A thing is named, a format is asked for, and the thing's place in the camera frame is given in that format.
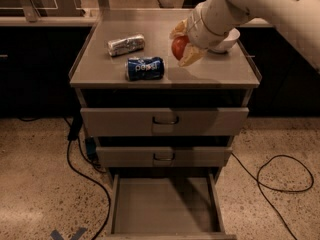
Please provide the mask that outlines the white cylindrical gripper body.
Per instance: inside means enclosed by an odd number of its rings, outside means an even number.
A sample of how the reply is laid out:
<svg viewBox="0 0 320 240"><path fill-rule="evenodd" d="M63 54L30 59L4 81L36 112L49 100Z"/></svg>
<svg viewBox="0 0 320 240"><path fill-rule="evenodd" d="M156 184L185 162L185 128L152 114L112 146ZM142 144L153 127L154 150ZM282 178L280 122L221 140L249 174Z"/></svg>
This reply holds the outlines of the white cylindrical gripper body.
<svg viewBox="0 0 320 240"><path fill-rule="evenodd" d="M232 29L248 21L247 13L228 0L206 0L189 14L186 33L196 47L213 49Z"/></svg>

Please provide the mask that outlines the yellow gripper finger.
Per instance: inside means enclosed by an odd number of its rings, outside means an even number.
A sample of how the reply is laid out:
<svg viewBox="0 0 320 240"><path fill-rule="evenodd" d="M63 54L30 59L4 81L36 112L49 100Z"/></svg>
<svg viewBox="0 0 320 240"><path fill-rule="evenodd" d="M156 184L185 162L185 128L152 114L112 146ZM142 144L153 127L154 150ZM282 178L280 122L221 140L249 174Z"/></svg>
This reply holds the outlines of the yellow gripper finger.
<svg viewBox="0 0 320 240"><path fill-rule="evenodd" d="M203 58L206 52L206 49L202 49L191 43L188 43L184 49L182 58L178 62L178 65L180 67L190 66L191 64Z"/></svg>
<svg viewBox="0 0 320 240"><path fill-rule="evenodd" d="M187 20L180 21L170 32L169 38L175 39L179 36L185 36L187 34Z"/></svg>

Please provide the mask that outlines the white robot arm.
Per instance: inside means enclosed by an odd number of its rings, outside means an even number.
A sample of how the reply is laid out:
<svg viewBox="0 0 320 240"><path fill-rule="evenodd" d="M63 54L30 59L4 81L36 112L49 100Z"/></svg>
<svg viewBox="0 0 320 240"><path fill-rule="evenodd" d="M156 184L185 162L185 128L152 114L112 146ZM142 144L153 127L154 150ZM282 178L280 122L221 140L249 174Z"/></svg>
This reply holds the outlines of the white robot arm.
<svg viewBox="0 0 320 240"><path fill-rule="evenodd" d="M187 38L173 51L181 67L201 59L232 29L261 18L271 24L309 64L320 70L320 0L205 0L170 33Z"/></svg>

